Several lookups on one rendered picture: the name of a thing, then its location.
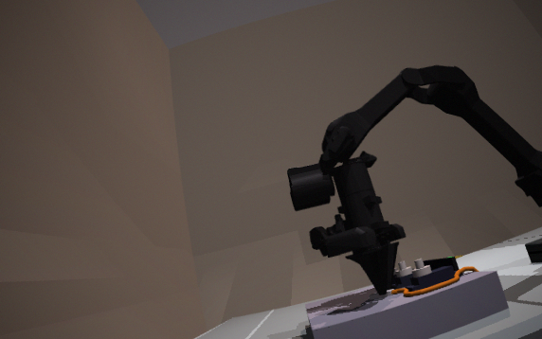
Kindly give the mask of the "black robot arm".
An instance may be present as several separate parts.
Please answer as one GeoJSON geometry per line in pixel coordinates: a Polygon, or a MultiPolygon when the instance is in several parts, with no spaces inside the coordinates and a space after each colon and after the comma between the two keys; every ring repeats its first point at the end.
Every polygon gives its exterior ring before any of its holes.
{"type": "MultiPolygon", "coordinates": [[[[364,106],[328,126],[319,163],[287,171],[295,211],[329,204],[330,196],[335,194],[334,183],[340,201],[350,194],[374,189],[367,168],[377,157],[362,152],[359,157],[349,158],[370,129],[405,98],[462,117],[510,161],[517,172],[515,184],[542,206],[542,152],[479,98],[476,85],[464,71],[457,66],[433,65],[402,70],[364,106]],[[420,87],[427,84],[428,89],[420,87]],[[343,165],[334,168],[337,163],[343,165]]],[[[309,231],[313,249],[320,250],[323,257],[327,256],[325,244],[329,236],[349,230],[340,215],[334,216],[336,224],[327,230],[319,226],[309,231]]]]}

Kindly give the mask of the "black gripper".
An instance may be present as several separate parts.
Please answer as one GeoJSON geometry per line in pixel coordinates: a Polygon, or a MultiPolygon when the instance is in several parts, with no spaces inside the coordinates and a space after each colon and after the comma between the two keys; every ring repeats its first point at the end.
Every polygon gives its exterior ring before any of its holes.
{"type": "Polygon", "coordinates": [[[393,283],[399,245],[393,241],[406,237],[402,226],[384,221],[381,200],[373,189],[341,199],[338,212],[344,214],[349,230],[329,236],[325,244],[328,258],[353,252],[345,257],[364,269],[380,295],[386,294],[393,283]]]}

